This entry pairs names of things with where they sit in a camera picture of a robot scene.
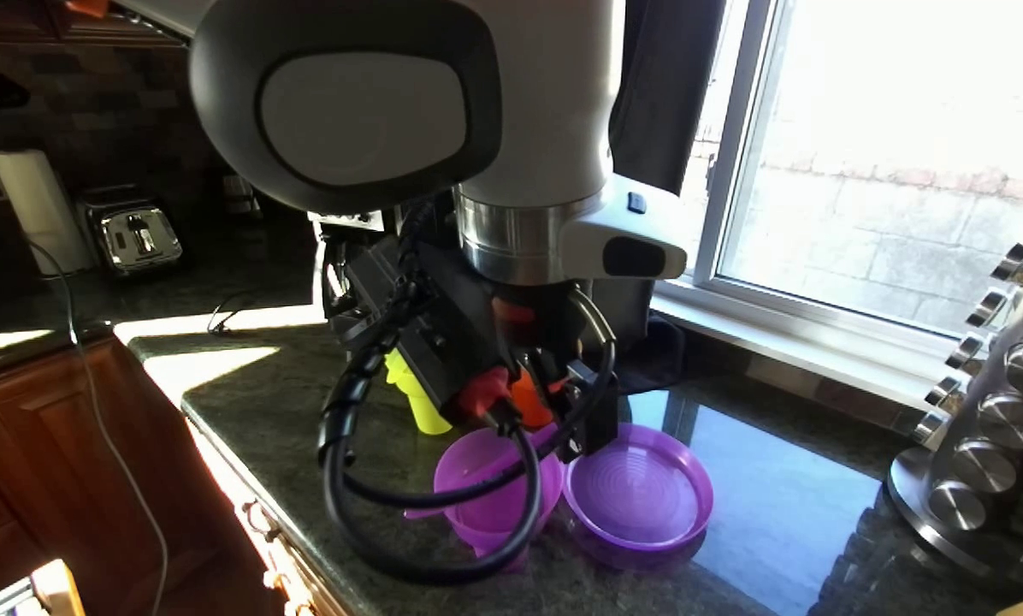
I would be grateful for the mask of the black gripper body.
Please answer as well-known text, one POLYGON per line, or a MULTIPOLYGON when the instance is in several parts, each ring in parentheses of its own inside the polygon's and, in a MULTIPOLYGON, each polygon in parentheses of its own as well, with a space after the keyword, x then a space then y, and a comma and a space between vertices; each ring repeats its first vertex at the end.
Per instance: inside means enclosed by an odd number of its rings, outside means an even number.
POLYGON ((389 348, 449 424, 493 420, 499 411, 522 424, 511 383, 532 373, 556 413, 543 447, 599 453, 615 438, 615 332, 583 285, 491 285, 453 250, 398 236, 355 250, 340 274, 351 285, 346 338, 367 343, 388 325, 389 348))

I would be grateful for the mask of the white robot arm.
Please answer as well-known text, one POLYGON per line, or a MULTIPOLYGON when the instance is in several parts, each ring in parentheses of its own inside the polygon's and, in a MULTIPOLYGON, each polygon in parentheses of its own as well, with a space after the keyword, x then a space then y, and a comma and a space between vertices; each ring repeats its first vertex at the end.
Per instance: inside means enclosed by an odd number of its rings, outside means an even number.
POLYGON ((109 0, 182 36, 198 124, 266 200, 355 217, 449 194, 506 286, 664 281, 671 206, 612 169, 627 0, 109 0))

